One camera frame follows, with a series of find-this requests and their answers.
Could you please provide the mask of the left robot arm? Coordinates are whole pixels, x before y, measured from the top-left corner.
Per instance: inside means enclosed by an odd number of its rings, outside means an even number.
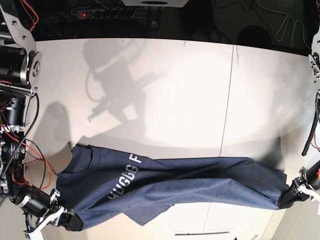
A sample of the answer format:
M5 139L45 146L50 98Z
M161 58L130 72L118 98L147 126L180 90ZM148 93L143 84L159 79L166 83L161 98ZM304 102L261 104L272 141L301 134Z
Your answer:
M320 33L317 32L311 43L311 53L308 55L310 68L315 77L314 83L320 82ZM317 90L314 100L314 117L308 139L305 143L302 156L306 156L309 146L316 141L316 127L320 125L320 91ZM280 209L287 209L295 202L304 202L308 199L320 201L320 162L317 161L309 169L302 167L299 170L300 176L295 178L288 191L279 198L277 205Z

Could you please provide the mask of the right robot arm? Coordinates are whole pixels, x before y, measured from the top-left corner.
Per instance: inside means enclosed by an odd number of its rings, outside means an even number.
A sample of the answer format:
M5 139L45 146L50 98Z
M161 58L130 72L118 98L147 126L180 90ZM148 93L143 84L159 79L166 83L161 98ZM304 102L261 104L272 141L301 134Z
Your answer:
M26 154L44 155L27 137L35 122L28 112L37 93L41 53L37 50L32 28L23 26L16 0L0 3L0 198L22 209L28 240L42 239L47 225L79 232L84 224L75 211L60 201L60 192L45 193L24 176Z

